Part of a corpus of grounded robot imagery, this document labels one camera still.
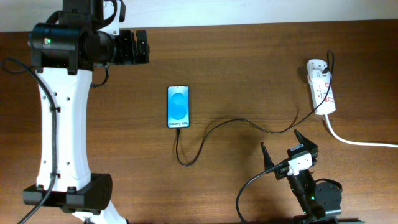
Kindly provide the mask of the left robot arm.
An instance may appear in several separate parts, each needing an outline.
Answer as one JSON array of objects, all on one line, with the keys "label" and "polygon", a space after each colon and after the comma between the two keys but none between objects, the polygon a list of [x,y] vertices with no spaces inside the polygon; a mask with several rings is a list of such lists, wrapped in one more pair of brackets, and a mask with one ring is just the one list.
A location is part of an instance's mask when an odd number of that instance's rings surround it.
[{"label": "left robot arm", "polygon": [[23,191],[33,210],[57,207],[84,223],[126,223],[111,202],[109,174],[90,171],[86,110],[96,67],[149,63],[144,30],[122,30],[122,1],[64,1],[60,11],[32,29],[29,72],[42,109],[39,174]]}]

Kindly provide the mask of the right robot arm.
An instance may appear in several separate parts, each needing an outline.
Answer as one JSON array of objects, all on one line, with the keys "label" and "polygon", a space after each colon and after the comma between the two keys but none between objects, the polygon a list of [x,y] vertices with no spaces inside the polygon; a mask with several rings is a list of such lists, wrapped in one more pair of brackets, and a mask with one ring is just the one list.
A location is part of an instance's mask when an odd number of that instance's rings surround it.
[{"label": "right robot arm", "polygon": [[310,168],[317,162],[318,146],[294,131],[299,145],[287,150],[288,158],[274,164],[263,143],[265,172],[273,172],[277,180],[286,178],[298,200],[303,215],[293,217],[294,223],[337,223],[341,214],[342,185],[330,179],[315,180]]}]

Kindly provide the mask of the blue Galaxy smartphone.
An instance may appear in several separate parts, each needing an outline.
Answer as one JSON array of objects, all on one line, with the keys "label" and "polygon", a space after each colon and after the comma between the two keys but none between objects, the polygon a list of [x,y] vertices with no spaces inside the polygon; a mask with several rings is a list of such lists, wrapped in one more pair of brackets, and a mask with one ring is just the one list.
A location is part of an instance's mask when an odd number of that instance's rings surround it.
[{"label": "blue Galaxy smartphone", "polygon": [[190,102],[188,86],[169,86],[167,89],[167,127],[190,126]]}]

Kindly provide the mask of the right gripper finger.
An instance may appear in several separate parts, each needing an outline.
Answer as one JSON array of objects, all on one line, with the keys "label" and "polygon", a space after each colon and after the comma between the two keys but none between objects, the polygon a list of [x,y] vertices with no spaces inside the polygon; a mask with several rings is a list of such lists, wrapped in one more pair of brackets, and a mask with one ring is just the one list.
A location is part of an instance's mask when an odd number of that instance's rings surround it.
[{"label": "right gripper finger", "polygon": [[294,130],[294,134],[298,139],[299,143],[303,145],[303,148],[311,154],[318,153],[318,146],[312,142],[311,140],[307,139],[303,134],[301,134],[298,129]]},{"label": "right gripper finger", "polygon": [[264,158],[264,171],[268,174],[272,172],[272,169],[274,168],[274,163],[264,145],[264,142],[261,142],[261,150]]}]

